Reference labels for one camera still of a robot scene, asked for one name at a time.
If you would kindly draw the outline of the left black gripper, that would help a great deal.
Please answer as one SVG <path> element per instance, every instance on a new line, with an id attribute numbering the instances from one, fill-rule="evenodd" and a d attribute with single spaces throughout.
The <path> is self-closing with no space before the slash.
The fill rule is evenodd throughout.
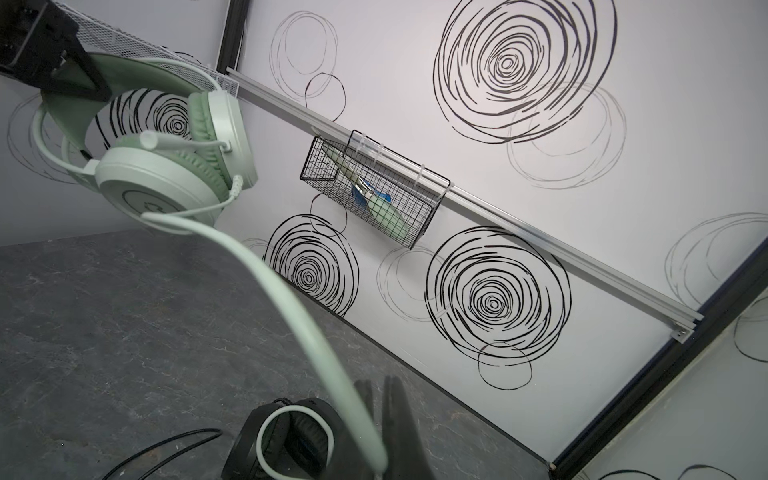
<path id="1" fill-rule="evenodd" d="M 112 90 L 78 31 L 77 22 L 52 1 L 3 1 L 1 74 L 43 92 L 109 100 Z"/>

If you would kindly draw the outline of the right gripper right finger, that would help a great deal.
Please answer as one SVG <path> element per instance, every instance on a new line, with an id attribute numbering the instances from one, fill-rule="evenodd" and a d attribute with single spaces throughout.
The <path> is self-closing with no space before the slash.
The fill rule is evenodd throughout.
<path id="1" fill-rule="evenodd" d="M 398 377 L 385 378 L 382 408 L 382 434 L 389 457 L 383 478 L 434 480 L 405 387 Z"/>

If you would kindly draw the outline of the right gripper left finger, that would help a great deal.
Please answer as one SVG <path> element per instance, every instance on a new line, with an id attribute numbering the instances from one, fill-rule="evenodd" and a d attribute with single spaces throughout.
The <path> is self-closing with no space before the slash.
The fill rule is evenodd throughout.
<path id="1" fill-rule="evenodd" d="M 369 380 L 355 380 L 356 393 L 365 407 L 366 425 L 373 428 L 378 434 L 373 421 L 373 389 Z M 335 447 L 331 455 L 330 464 L 323 472 L 323 478 L 329 480 L 373 480 L 378 477 L 377 472 L 371 468 L 366 454 L 359 448 L 358 435 L 351 432 L 342 424 L 339 434 L 335 437 Z"/>

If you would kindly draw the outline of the mint green headphones with cable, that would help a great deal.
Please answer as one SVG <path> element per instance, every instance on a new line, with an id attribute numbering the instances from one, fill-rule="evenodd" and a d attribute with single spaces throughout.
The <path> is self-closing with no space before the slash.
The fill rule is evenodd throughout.
<path id="1" fill-rule="evenodd" d="M 365 407 L 316 322 L 263 260 L 215 228 L 219 214 L 257 181 L 238 100 L 225 90 L 199 88 L 153 58 L 90 55 L 112 97 L 92 101 L 41 91 L 42 103 L 30 127 L 40 153 L 125 215 L 163 232 L 200 235 L 240 260 L 295 335 L 344 424 L 358 435 L 359 448 L 371 468 L 385 472 L 389 458 L 384 442 L 366 425 Z M 188 132 L 144 130 L 121 138 L 85 165 L 74 165 L 70 153 L 84 149 L 89 126 L 103 107 L 123 93 L 142 88 L 185 97 Z"/>

